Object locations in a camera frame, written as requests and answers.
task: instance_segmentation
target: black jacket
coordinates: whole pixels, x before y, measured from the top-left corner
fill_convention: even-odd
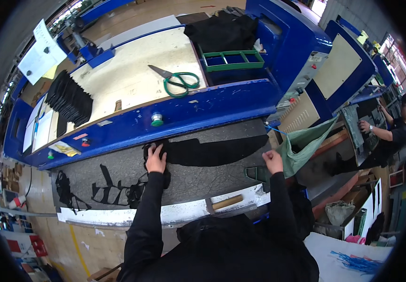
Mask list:
[[[245,215],[205,217],[185,225],[181,243],[161,257],[163,183],[161,173],[150,173],[117,281],[318,281],[317,263],[297,237],[283,173],[270,179],[267,238]]]

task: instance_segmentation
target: scissors blade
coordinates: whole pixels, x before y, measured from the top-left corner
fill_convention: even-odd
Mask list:
[[[170,71],[166,71],[163,69],[160,69],[158,67],[155,67],[154,65],[148,65],[153,71],[157,72],[158,74],[160,74],[163,78],[169,78],[171,77],[173,74]]]

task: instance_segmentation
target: wooden handle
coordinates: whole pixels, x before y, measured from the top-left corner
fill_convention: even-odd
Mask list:
[[[231,206],[231,205],[234,205],[236,203],[241,202],[243,199],[244,198],[242,197],[242,194],[240,194],[240,195],[228,198],[226,200],[214,203],[214,204],[212,204],[212,208],[214,210],[216,210],[216,209],[219,209],[219,208],[224,208],[224,207],[227,207],[227,206]]]

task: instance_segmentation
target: hand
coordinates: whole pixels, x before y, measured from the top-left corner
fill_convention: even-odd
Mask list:
[[[283,172],[283,160],[280,154],[275,150],[262,153],[262,158],[266,162],[267,168],[272,175],[277,172]]]
[[[385,108],[380,103],[377,105],[377,110],[379,110],[382,113],[385,113],[386,111]]]
[[[156,144],[152,144],[148,149],[148,159],[146,160],[146,170],[148,172],[164,173],[166,170],[167,153],[162,155],[162,160],[159,157],[163,145],[160,144],[156,149]]]
[[[361,129],[361,132],[364,132],[364,133],[369,132],[370,131],[369,126],[370,126],[369,122],[359,121],[359,129]]]

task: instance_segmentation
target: red emergency stop button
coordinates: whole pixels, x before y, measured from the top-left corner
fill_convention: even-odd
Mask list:
[[[90,146],[90,140],[87,138],[82,138],[82,147]]]

